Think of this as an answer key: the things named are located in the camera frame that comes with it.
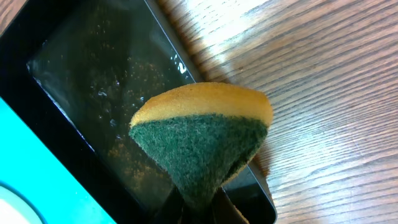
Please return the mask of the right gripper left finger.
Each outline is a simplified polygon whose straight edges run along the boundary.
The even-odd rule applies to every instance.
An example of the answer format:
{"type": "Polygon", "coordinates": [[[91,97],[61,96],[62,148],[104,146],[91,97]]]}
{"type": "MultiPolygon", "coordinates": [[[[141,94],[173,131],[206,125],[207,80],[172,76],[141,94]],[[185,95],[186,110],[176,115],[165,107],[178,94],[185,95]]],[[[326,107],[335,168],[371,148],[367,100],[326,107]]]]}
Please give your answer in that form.
{"type": "Polygon", "coordinates": [[[184,205],[183,197],[178,188],[174,186],[163,206],[154,215],[154,224],[186,224],[184,205]]]}

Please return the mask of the white plate front with stain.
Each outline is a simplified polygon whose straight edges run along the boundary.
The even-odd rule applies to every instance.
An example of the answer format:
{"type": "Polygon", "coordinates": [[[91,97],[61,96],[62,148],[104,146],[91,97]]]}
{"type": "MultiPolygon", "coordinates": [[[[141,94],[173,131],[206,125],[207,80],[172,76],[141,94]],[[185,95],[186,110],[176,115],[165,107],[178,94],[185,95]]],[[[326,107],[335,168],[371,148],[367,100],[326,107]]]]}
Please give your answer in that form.
{"type": "Polygon", "coordinates": [[[43,224],[43,221],[25,200],[1,186],[1,224],[43,224]]]}

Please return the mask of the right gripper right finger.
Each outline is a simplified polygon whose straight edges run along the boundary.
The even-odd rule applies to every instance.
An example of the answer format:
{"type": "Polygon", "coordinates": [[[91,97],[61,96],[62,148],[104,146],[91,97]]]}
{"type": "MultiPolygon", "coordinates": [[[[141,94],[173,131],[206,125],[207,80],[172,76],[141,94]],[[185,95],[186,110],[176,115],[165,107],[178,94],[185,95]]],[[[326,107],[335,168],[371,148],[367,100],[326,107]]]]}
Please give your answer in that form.
{"type": "Polygon", "coordinates": [[[222,187],[219,187],[213,197],[211,210],[215,224],[248,224],[248,220],[232,204],[222,187]]]}

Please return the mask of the yellow green sponge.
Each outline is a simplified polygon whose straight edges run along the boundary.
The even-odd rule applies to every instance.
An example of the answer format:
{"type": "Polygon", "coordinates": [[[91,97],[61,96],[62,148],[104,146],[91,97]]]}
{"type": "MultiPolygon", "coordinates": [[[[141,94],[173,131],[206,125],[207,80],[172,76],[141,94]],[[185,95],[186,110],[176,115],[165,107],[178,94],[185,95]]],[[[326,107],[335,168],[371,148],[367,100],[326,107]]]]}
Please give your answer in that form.
{"type": "Polygon", "coordinates": [[[253,159],[273,119],[260,91],[194,83],[150,98],[131,118],[129,136],[201,213],[215,192],[253,159]]]}

